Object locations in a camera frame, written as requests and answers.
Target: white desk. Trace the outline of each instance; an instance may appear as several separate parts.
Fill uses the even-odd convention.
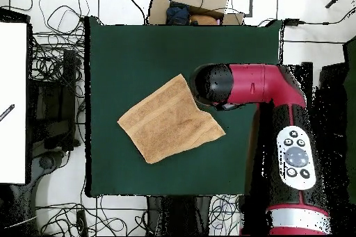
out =
[[[26,24],[0,22],[0,183],[25,183]]]

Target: white floor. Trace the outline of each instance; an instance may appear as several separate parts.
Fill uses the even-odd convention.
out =
[[[142,24],[143,18],[140,11],[130,0],[80,0],[82,14],[97,16],[104,24]],[[147,14],[150,0],[135,0],[136,3]],[[245,18],[245,23],[258,25],[267,18],[299,18],[305,22],[337,22],[351,8],[355,7],[355,0],[339,0],[331,8],[326,9],[325,5],[330,0],[253,0],[253,17]],[[9,0],[0,0],[0,6],[7,6]],[[10,0],[11,6],[27,9],[31,5],[31,0]],[[233,0],[234,8],[248,13],[249,0]],[[79,12],[78,0],[41,0],[40,7],[47,19],[50,14],[59,6],[67,5]],[[30,11],[20,11],[31,16],[33,32],[48,31],[40,12],[39,0],[33,0],[33,7]],[[51,25],[58,26],[59,21],[65,12],[65,8],[57,12],[51,18]],[[62,31],[73,29],[77,23],[77,18],[71,13],[66,13],[60,25]],[[314,85],[318,84],[318,74],[324,65],[343,62],[343,52],[341,44],[331,43],[308,43],[303,41],[318,42],[346,42],[356,35],[356,15],[351,15],[339,24],[329,26],[302,25],[298,27],[287,27],[284,32],[284,64],[300,64],[302,61],[314,63]],[[81,189],[85,174],[85,152],[84,146],[80,146],[71,153],[69,163],[54,173],[45,176],[40,182],[36,205],[48,206],[52,204],[63,205],[64,203],[79,203]],[[83,204],[93,209],[95,214],[95,199],[83,196]],[[128,230],[136,227],[135,216],[141,216],[147,208],[144,197],[121,197],[104,196],[102,202],[103,210],[108,218],[123,219]],[[38,211],[38,224],[44,225],[51,216],[55,215],[58,209],[40,209]],[[98,210],[98,216],[104,217],[102,210]],[[69,217],[75,221],[75,213],[70,213]],[[87,214],[88,225],[95,223],[95,218]],[[229,230],[234,230],[232,234],[237,234],[234,227],[238,221],[238,214],[230,219],[230,222],[222,224],[223,217],[219,217],[211,227],[212,235],[225,235]],[[120,230],[122,223],[115,221],[111,224],[112,228]],[[103,228],[103,224],[98,224],[98,230]],[[47,232],[57,232],[56,225],[49,226]],[[133,231],[131,236],[143,236],[144,230],[139,228]],[[125,235],[125,229],[117,232],[117,235]],[[98,236],[112,236],[108,229],[103,229]]]

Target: circular button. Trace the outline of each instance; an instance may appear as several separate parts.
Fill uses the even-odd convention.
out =
[[[292,139],[287,138],[287,139],[284,141],[284,145],[286,145],[286,146],[291,146],[292,144],[293,144],[293,140],[292,140]]]
[[[289,148],[284,155],[284,159],[292,167],[304,167],[309,162],[307,152],[299,147]]]
[[[305,146],[305,142],[301,139],[297,140],[297,144],[301,147]]]
[[[302,176],[304,179],[310,178],[310,173],[306,169],[302,169],[300,171],[300,176]]]
[[[297,137],[298,137],[297,131],[290,131],[290,132],[289,132],[289,135],[290,135],[291,137],[293,137],[293,138],[297,138]]]
[[[286,171],[286,174],[290,177],[295,177],[297,175],[297,171],[292,169],[292,168],[289,168],[287,171]]]

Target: brown towel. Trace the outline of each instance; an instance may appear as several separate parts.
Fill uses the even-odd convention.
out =
[[[197,107],[181,74],[129,109],[118,124],[148,163],[225,135],[210,113]]]

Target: green mat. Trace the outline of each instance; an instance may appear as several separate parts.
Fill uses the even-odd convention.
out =
[[[91,163],[87,159],[87,193],[93,197],[244,193],[254,104],[234,111],[208,110],[226,135],[153,165],[145,162],[117,120],[178,74],[188,80],[199,65],[277,64],[282,22],[262,28],[101,26],[92,17],[89,22]]]
[[[345,61],[348,61],[349,71],[344,82],[348,96],[346,136],[348,151],[346,167],[348,169],[348,194],[350,202],[356,204],[356,37],[344,45]]]

